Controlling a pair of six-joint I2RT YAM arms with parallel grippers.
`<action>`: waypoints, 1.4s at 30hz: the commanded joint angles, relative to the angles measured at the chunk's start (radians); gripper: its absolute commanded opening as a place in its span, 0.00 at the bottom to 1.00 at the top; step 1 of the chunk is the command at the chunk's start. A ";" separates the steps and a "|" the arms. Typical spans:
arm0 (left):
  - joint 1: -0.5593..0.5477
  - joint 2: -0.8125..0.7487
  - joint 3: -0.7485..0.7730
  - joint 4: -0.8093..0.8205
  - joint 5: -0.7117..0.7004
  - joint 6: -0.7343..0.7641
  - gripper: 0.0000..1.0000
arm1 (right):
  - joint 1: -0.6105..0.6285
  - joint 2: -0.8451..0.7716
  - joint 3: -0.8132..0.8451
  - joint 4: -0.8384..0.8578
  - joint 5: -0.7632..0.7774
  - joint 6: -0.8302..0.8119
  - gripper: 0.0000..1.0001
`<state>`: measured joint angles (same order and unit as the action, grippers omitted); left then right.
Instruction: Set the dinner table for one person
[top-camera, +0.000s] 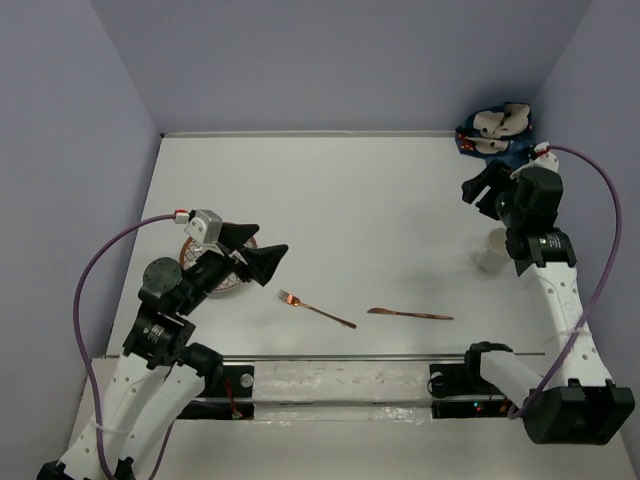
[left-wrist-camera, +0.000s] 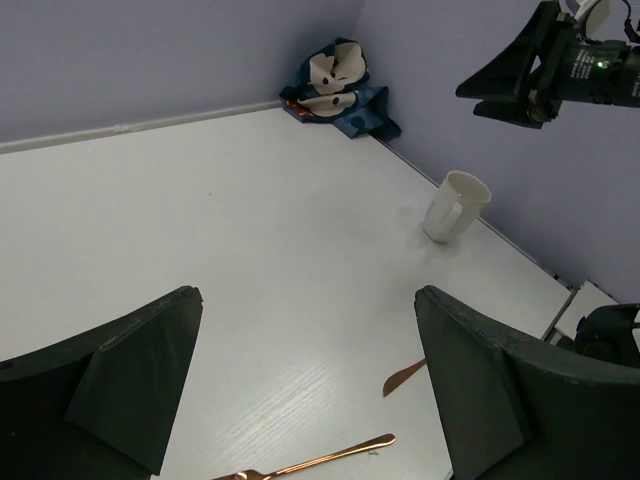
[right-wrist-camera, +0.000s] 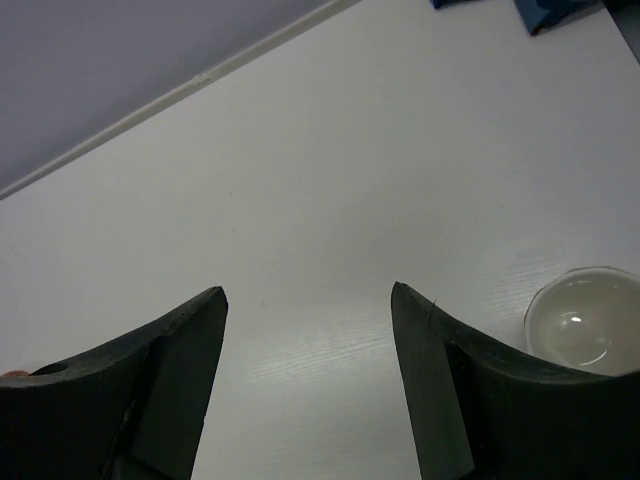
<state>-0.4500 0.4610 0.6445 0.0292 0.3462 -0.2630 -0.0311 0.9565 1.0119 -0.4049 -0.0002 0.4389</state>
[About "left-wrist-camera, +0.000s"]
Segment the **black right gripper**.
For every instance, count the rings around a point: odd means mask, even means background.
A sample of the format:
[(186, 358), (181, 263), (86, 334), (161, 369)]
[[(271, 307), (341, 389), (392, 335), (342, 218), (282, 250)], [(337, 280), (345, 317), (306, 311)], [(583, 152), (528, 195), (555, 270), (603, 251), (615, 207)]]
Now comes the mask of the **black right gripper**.
[[(637, 108), (639, 47), (589, 43), (574, 25), (558, 2), (540, 2), (516, 38), (462, 82), (456, 96), (483, 100), (475, 116), (530, 129), (554, 120), (564, 102)], [(528, 85), (527, 106), (509, 103)]]

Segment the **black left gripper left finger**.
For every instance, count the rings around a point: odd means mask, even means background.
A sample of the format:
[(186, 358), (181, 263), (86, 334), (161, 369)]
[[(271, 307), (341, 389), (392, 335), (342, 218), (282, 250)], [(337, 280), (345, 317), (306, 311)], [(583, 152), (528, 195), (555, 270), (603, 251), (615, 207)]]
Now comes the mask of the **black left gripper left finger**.
[(4, 479), (159, 475), (203, 299), (183, 286), (106, 324), (1, 363)]

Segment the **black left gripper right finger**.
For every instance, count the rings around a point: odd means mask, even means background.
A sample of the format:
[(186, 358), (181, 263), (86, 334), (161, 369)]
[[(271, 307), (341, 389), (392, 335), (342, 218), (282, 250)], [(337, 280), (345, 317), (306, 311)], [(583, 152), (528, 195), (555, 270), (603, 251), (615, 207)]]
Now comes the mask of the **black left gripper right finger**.
[(570, 347), (427, 286), (414, 302), (457, 479), (635, 479), (639, 308), (603, 306)]

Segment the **white ceramic mug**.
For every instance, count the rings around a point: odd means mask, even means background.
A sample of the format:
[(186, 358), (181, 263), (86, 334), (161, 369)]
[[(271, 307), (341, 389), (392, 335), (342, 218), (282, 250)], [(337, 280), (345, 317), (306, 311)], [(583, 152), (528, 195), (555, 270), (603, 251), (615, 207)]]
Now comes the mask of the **white ceramic mug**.
[(491, 198), (490, 189), (476, 176), (450, 171), (432, 199), (422, 229), (434, 242), (454, 242), (469, 229)]

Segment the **copper table knife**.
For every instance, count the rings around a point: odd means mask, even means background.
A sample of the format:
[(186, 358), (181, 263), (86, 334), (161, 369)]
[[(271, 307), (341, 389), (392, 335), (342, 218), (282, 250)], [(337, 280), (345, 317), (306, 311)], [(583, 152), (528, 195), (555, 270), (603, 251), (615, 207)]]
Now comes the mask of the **copper table knife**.
[(384, 382), (382, 387), (382, 395), (384, 398), (388, 397), (391, 393), (397, 390), (404, 382), (411, 378), (416, 372), (426, 365), (426, 359), (423, 358), (420, 361), (402, 369), (390, 377)]

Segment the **copper fork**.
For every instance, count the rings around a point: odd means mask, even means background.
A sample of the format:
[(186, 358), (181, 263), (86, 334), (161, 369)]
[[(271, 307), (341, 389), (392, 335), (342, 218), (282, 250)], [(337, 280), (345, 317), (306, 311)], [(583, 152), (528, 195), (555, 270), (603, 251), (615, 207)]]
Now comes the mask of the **copper fork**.
[(281, 468), (279, 470), (264, 474), (254, 469), (247, 469), (229, 475), (217, 477), (215, 480), (239, 480), (239, 479), (273, 479), (283, 475), (292, 474), (303, 469), (315, 467), (317, 465), (338, 460), (351, 455), (366, 453), (380, 448), (388, 447), (396, 441), (393, 434), (384, 434), (346, 449), (327, 454), (312, 460)]

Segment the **blue letter-print cloth placemat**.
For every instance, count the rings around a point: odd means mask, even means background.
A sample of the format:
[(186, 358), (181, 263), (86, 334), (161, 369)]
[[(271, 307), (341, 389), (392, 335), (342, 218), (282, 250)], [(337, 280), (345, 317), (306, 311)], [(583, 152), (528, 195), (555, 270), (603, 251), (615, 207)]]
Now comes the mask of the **blue letter-print cloth placemat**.
[(361, 45), (337, 37), (302, 62), (279, 98), (302, 123), (331, 124), (350, 139), (395, 139), (402, 130), (388, 113), (389, 88), (369, 79)]

